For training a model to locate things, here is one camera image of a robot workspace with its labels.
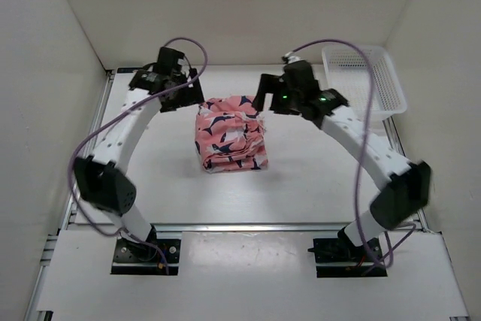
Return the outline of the pink patterned shorts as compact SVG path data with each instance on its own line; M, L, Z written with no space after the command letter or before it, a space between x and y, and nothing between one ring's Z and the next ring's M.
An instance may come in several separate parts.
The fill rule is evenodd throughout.
M207 173L261 171L268 167L264 117L252 95L210 98L198 106L195 147Z

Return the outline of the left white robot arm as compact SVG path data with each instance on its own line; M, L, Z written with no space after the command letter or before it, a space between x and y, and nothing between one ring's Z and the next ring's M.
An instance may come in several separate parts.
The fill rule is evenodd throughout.
M77 204L86 202L105 214L118 228L116 234L132 242L141 261L155 257L158 247L154 228L135 206L136 186L127 170L141 136L152 118L203 102L199 76L185 69L185 53L166 44L154 63L139 68L130 80L119 114L102 126L98 143L87 156L75 154L70 178L80 193Z

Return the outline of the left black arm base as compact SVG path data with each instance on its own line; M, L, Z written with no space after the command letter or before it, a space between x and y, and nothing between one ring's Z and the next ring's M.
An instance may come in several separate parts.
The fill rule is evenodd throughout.
M119 237L113 252L110 273L112 275L177 276L179 272L181 239L159 235L148 242L155 244L164 255L152 247Z

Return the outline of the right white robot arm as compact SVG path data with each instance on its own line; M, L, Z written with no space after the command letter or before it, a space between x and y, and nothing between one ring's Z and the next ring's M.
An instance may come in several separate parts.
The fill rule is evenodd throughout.
M298 60L285 65L283 74L262 74L253 107L262 111L266 95L276 114L299 115L336 140L366 171L379 192L368 210L358 213L338 233L337 251L353 261L365 251L365 243L403 221L428 204L431 167L414 163L391 150L365 129L349 102L335 89L321 89L311 64Z

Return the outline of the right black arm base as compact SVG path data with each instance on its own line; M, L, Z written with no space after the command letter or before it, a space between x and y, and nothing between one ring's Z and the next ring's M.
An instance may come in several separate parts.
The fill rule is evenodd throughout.
M374 265L371 257L363 246L348 245L344 236L341 238L314 238L311 248L316 264L317 278L368 278L387 277L387 270L378 237L368 240L368 246L382 266Z

